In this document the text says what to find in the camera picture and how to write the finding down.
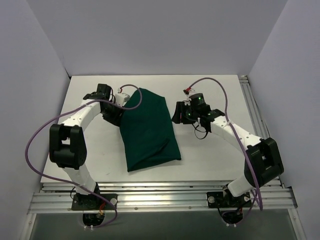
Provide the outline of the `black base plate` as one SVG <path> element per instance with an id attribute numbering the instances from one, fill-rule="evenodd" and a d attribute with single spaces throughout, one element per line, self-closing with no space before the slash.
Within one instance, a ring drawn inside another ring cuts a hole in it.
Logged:
<path id="1" fill-rule="evenodd" d="M 247 208 L 252 204 L 249 192 L 239 197 L 233 197 L 224 191 L 209 191 L 206 193 L 207 206 L 210 209 Z"/>
<path id="2" fill-rule="evenodd" d="M 101 196 L 107 199 L 115 207 L 117 206 L 117 202 L 118 202 L 117 194 L 107 193 L 107 194 L 102 194 Z M 73 211 L 93 211 L 93 210 L 99 210 L 102 204 L 103 204 L 103 200 L 92 194 L 83 195 L 83 194 L 76 193 L 73 196 L 71 209 Z"/>

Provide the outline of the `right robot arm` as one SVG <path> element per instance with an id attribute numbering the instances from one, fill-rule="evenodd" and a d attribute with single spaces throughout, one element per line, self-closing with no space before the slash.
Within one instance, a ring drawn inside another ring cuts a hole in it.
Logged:
<path id="1" fill-rule="evenodd" d="M 226 185 L 222 193 L 223 203 L 234 206 L 240 196 L 262 187 L 284 172 L 284 166 L 276 141 L 256 136 L 231 122 L 219 109 L 211 109 L 202 93 L 192 88 L 184 91 L 186 100 L 176 103 L 172 122 L 193 125 L 194 130 L 213 133 L 238 149 L 244 156 L 243 174 Z"/>

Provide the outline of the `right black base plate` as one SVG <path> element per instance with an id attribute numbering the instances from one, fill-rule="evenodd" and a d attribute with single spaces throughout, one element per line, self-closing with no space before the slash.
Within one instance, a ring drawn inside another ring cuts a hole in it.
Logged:
<path id="1" fill-rule="evenodd" d="M 210 209 L 247 208 L 252 204 L 249 192 L 239 197 L 233 197 L 224 191 L 209 191 L 206 193 L 207 206 Z"/>

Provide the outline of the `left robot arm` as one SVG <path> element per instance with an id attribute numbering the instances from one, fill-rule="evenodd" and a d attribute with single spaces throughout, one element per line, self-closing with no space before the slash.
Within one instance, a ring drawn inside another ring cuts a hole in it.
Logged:
<path id="1" fill-rule="evenodd" d="M 93 180 L 85 164 L 87 146 L 84 131 L 98 115 L 119 127 L 124 113 L 120 107 L 129 99 L 129 95 L 114 94 L 111 86 L 99 83 L 96 91 L 83 97 L 82 109 L 61 124 L 53 124 L 49 129 L 50 161 L 63 169 L 72 182 L 79 184 L 75 187 L 76 195 L 83 198 L 83 204 L 90 210 L 100 206 L 101 197 L 98 183 Z"/>

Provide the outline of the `aluminium rail frame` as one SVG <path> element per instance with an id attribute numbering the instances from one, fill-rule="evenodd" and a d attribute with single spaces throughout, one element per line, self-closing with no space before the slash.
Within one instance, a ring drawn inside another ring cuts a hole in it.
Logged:
<path id="1" fill-rule="evenodd" d="M 79 88 L 81 98 L 95 92 L 98 84 L 110 86 L 114 94 L 131 96 L 137 83 L 97 80 L 71 82 Z M 171 122 L 176 102 L 186 100 L 183 90 L 202 93 L 212 110 L 219 109 L 228 117 L 228 95 L 222 106 L 212 103 L 212 93 L 184 83 L 170 87 L 161 81 L 152 87 L 142 81 L 142 89 L 166 100 Z M 244 172 L 245 156 L 220 136 L 195 131 L 191 124 L 172 122 L 181 160 L 173 160 L 141 170 L 127 171 L 125 146 L 120 127 L 96 116 L 84 131 L 87 148 L 85 165 L 102 200 L 99 210 L 72 210 L 76 186 L 66 172 L 49 162 L 64 177 L 49 174 L 52 185 L 32 197 L 27 221 L 31 240 L 304 240 L 306 235 L 297 211 L 293 190 L 279 177 L 249 191 L 251 205 L 241 208 L 208 208 L 207 192 L 224 191 L 227 184 Z M 102 194 L 117 194 L 114 206 Z"/>

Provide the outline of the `green surgical drape cloth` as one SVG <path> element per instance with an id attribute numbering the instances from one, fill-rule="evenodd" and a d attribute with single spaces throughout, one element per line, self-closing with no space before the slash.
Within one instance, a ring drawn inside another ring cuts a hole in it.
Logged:
<path id="1" fill-rule="evenodd" d="M 140 88 L 125 107 L 137 107 L 124 111 L 119 126 L 128 172 L 182 159 L 163 96 Z"/>

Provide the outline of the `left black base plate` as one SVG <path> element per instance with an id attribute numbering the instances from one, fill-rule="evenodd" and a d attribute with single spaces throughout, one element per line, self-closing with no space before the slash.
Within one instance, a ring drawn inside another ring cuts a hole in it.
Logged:
<path id="1" fill-rule="evenodd" d="M 117 194 L 107 193 L 107 194 L 102 194 L 101 196 L 107 199 L 115 207 L 117 206 L 117 202 L 118 202 Z M 76 193 L 73 196 L 71 209 L 73 211 L 93 211 L 93 210 L 99 210 L 102 204 L 103 204 L 103 200 L 92 194 L 83 195 L 83 194 Z"/>

